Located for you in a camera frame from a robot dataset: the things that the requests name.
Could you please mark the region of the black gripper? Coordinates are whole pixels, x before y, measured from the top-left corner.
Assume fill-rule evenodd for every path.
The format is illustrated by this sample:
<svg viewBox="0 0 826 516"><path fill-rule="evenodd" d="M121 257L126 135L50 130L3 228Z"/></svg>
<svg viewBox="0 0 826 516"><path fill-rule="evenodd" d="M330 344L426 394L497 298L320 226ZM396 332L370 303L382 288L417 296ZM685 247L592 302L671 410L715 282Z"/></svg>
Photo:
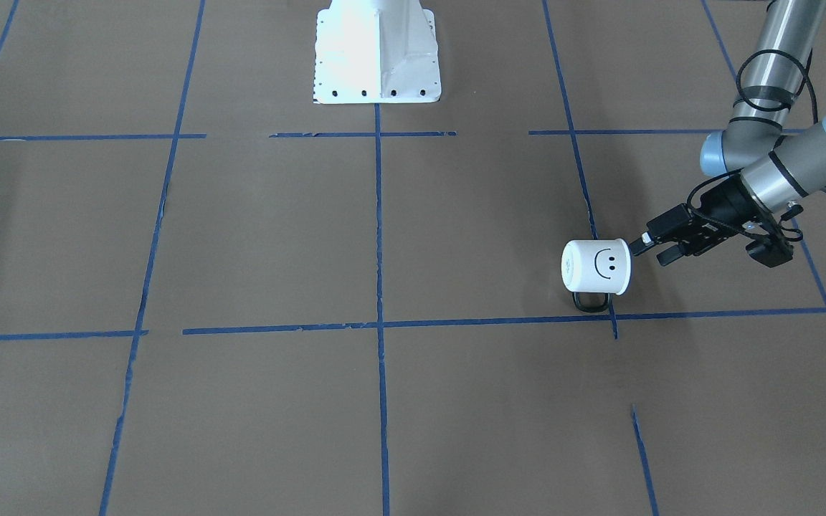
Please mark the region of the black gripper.
<svg viewBox="0 0 826 516"><path fill-rule="evenodd" d="M645 232L629 244L633 257L660 245L674 244L656 255L662 267L685 256L701 256L728 239L748 239L751 257L766 254L766 234L746 228L765 229L766 209L751 195L740 176L719 176L697 185L684 204L674 206L646 223Z"/></svg>

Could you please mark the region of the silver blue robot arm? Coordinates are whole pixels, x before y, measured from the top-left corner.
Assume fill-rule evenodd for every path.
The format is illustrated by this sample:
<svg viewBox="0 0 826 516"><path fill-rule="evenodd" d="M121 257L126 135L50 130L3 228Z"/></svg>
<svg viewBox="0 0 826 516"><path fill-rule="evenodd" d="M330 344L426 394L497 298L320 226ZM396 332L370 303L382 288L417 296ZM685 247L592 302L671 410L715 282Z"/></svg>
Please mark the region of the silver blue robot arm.
<svg viewBox="0 0 826 516"><path fill-rule="evenodd" d="M764 267L792 259L802 233L787 220L801 201L826 194L826 116L812 106L812 124L787 136L784 122L806 92L816 102L809 70L826 1L771 1L757 47L735 75L727 127L708 134L699 166L707 179L686 200L651 219L629 244L632 256L663 246L663 267L701 256L736 236Z"/></svg>

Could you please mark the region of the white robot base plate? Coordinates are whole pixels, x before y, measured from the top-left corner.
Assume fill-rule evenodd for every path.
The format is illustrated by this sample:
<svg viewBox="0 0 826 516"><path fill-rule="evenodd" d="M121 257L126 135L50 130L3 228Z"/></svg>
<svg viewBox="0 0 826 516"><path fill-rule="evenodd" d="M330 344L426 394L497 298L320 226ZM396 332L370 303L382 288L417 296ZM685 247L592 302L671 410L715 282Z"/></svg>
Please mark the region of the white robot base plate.
<svg viewBox="0 0 826 516"><path fill-rule="evenodd" d="M314 49L317 104L442 98L435 14L419 1L332 1L315 18Z"/></svg>

